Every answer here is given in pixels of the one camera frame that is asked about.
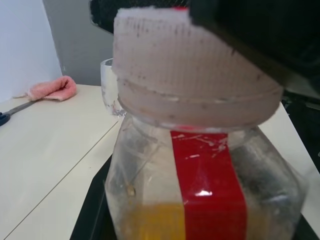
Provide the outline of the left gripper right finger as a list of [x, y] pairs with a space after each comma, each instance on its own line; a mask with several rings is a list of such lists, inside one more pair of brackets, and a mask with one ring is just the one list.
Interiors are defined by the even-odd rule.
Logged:
[[318, 171], [304, 171], [302, 176], [308, 183], [302, 215], [320, 239], [320, 173]]

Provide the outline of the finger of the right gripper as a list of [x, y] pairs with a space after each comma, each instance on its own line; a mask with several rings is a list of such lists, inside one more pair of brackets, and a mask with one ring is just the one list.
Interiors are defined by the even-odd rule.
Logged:
[[287, 91], [320, 97], [320, 0], [190, 0], [189, 16]]
[[98, 28], [114, 33], [114, 18], [119, 9], [187, 7], [189, 0], [90, 0], [91, 21]]

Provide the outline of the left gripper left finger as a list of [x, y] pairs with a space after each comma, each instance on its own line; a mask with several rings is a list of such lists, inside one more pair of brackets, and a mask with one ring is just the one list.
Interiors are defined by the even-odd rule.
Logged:
[[105, 194], [108, 159], [93, 177], [71, 234], [71, 240], [118, 240]]

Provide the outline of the white ribbed bottle cap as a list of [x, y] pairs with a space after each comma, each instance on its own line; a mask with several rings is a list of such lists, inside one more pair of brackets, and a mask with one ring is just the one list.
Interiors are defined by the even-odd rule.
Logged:
[[146, 122], [183, 130], [254, 127], [278, 109], [283, 88], [188, 10], [136, 7], [114, 19], [118, 98]]

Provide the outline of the clear plastic bottle red tape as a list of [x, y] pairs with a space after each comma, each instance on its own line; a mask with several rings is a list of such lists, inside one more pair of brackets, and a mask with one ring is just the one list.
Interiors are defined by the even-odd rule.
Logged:
[[105, 181], [117, 240], [292, 240], [306, 192], [258, 127], [181, 132], [131, 115]]

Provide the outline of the clear wine glass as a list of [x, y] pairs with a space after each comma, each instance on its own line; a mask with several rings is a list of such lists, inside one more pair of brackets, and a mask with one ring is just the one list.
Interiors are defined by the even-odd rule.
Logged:
[[110, 115], [123, 118], [126, 111], [121, 107], [118, 101], [118, 78], [112, 71], [112, 64], [112, 58], [106, 59], [100, 63], [102, 100]]

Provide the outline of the pink cloth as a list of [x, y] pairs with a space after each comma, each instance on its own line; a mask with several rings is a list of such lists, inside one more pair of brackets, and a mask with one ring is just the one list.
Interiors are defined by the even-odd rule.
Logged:
[[77, 85], [70, 76], [61, 76], [55, 80], [32, 86], [26, 96], [30, 101], [57, 100], [65, 101], [77, 94]]

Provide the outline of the blue handled scissors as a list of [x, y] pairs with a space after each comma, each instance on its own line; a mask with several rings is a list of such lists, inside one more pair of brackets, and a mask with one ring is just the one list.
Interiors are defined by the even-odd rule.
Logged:
[[32, 106], [36, 102], [37, 102], [37, 100], [36, 101], [29, 101], [29, 102], [26, 102], [22, 105], [15, 107], [15, 108], [12, 108], [9, 111], [0, 112], [0, 127], [3, 126], [4, 124], [6, 124], [11, 119], [12, 115]]

